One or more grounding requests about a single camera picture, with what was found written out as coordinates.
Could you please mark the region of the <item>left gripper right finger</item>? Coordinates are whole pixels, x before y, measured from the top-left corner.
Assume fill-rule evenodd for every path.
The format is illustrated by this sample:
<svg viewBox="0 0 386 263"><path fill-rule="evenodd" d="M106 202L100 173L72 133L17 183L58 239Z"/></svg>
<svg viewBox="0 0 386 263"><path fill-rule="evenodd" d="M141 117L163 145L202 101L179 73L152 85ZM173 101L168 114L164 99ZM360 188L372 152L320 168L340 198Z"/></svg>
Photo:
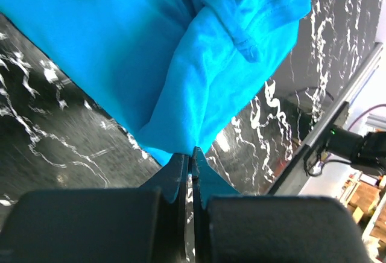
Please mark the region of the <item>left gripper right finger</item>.
<svg viewBox="0 0 386 263"><path fill-rule="evenodd" d="M197 262L369 262L358 226L336 199L246 196L196 148L191 161Z"/></svg>

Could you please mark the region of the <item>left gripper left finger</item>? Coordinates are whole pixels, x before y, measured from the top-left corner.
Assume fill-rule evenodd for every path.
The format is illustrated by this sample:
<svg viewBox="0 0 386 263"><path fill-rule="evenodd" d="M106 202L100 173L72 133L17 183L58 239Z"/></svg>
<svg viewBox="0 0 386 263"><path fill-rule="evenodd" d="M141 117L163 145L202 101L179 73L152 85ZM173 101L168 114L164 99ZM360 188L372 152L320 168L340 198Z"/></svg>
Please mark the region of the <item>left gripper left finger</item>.
<svg viewBox="0 0 386 263"><path fill-rule="evenodd" d="M185 262L188 158L137 188L24 194L1 230L2 262Z"/></svg>

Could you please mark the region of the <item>teal blue t shirt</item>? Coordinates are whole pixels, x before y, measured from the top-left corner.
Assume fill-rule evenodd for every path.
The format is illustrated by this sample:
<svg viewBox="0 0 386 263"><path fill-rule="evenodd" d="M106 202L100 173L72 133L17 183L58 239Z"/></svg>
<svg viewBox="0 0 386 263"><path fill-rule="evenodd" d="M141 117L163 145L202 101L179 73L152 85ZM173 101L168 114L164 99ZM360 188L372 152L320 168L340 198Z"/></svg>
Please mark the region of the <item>teal blue t shirt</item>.
<svg viewBox="0 0 386 263"><path fill-rule="evenodd" d="M297 42L311 0L1 0L161 165L207 151Z"/></svg>

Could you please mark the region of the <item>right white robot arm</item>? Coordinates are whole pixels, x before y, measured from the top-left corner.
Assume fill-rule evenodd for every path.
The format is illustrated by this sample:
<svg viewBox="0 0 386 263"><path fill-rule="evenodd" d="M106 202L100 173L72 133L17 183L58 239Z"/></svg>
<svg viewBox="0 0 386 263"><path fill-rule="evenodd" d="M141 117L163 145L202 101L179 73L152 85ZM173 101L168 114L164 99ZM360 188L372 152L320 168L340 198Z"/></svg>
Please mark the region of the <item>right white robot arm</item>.
<svg viewBox="0 0 386 263"><path fill-rule="evenodd" d="M332 128L325 150L349 161L350 166L371 176L385 175L385 132L365 136L342 128Z"/></svg>

